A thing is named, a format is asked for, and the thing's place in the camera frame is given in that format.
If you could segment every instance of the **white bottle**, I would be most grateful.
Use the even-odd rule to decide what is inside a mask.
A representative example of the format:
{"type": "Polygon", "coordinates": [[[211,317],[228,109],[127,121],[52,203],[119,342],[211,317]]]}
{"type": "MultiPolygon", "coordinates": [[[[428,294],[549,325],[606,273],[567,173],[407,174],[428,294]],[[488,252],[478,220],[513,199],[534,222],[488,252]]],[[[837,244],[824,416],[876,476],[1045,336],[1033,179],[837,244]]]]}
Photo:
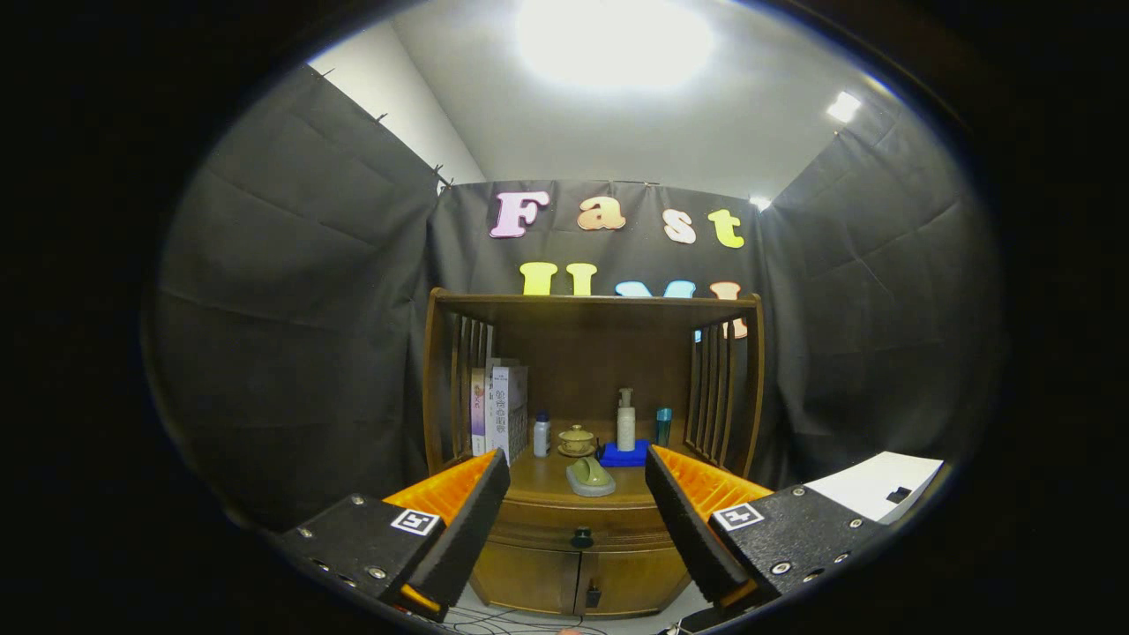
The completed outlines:
{"type": "Polygon", "coordinates": [[[620,411],[615,418],[615,447],[620,452],[634,451],[634,408],[631,389],[620,389],[620,411]]]}
{"type": "Polygon", "coordinates": [[[549,412],[542,410],[537,412],[537,420],[533,424],[533,455],[534,456],[548,456],[549,455],[549,440],[552,438],[549,434],[549,412]]]}

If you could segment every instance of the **blue tray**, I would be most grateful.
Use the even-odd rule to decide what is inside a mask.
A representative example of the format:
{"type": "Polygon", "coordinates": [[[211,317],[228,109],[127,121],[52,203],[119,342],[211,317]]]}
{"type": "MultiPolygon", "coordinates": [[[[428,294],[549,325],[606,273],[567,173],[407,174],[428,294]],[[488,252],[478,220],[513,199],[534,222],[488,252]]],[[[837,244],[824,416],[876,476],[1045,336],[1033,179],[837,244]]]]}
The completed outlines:
{"type": "Polygon", "coordinates": [[[647,462],[647,446],[650,442],[646,438],[636,440],[636,449],[631,452],[620,452],[615,443],[604,446],[604,456],[599,464],[605,468],[641,468],[647,462]]]}

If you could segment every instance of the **black curtain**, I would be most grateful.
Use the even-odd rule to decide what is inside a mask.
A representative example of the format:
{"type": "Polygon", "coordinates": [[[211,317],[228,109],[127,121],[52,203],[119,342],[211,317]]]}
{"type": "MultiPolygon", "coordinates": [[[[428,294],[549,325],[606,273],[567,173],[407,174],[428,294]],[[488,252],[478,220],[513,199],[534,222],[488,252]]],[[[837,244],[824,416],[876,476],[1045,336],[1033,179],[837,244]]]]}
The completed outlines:
{"type": "MultiPolygon", "coordinates": [[[[309,68],[244,116],[193,180],[168,235],[154,369],[170,433],[229,504],[273,529],[342,495],[427,476],[427,294],[520,294],[524,262],[597,267],[594,295],[673,280],[764,299],[765,395],[747,476],[779,488],[882,450],[947,460],[974,442],[1001,356],[991,229],[960,166],[911,113],[858,119],[759,214],[657,184],[456,185],[309,68]],[[489,235],[501,192],[545,191],[520,237],[489,235]],[[612,197],[627,224],[585,230],[612,197]],[[663,211],[692,219],[672,241],[663,211]],[[707,215],[739,219],[739,249],[707,215]]],[[[749,405],[736,420],[749,420],[749,405]]]]}
{"type": "Polygon", "coordinates": [[[802,479],[974,446],[1004,355],[994,228],[942,140],[881,94],[762,215],[802,479]]]}
{"type": "Polygon", "coordinates": [[[154,369],[173,436],[233,511],[283,529],[426,476],[402,421],[436,185],[308,67],[193,179],[165,246],[154,369]]]}

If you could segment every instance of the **orange letter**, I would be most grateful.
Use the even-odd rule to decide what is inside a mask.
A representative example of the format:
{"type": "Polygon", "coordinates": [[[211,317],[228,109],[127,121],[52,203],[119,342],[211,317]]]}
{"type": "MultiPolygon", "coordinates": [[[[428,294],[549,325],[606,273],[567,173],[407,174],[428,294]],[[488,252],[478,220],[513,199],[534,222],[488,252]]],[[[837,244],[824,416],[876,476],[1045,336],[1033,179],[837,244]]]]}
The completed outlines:
{"type": "Polygon", "coordinates": [[[576,223],[583,229],[619,229],[628,221],[620,214],[620,201],[612,197],[593,197],[580,203],[580,210],[576,223]]]}
{"type": "MultiPolygon", "coordinates": [[[[737,282],[714,282],[709,286],[709,290],[714,292],[714,295],[716,295],[718,299],[737,299],[737,294],[741,293],[741,285],[737,282]]],[[[726,324],[721,329],[721,332],[726,333],[725,337],[729,337],[728,327],[729,325],[726,324]]],[[[749,327],[745,325],[744,320],[733,321],[733,334],[738,340],[749,336],[749,327]]]]}

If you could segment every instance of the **pump dispenser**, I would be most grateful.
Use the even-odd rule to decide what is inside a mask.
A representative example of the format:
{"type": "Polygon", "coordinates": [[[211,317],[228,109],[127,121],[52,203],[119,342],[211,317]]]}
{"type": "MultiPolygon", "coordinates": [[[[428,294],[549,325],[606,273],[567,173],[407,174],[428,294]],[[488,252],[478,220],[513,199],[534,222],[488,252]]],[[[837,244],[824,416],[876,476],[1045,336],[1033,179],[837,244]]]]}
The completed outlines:
{"type": "Polygon", "coordinates": [[[620,411],[615,418],[615,447],[620,452],[634,450],[634,407],[631,406],[631,389],[620,389],[620,411]]]}

